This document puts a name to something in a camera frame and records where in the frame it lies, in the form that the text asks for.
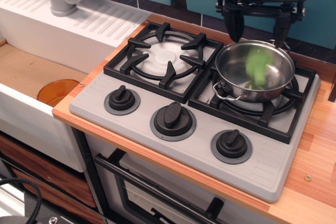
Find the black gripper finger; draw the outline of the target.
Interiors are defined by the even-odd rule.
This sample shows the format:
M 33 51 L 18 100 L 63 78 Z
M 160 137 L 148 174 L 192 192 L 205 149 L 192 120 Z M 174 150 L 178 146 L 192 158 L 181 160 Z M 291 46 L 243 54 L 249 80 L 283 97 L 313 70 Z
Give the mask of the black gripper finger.
M 274 44 L 276 48 L 281 48 L 287 38 L 291 26 L 291 12 L 280 12 L 275 17 Z
M 224 21 L 232 41 L 239 42 L 244 32 L 244 16 L 241 11 L 225 5 L 223 9 Z

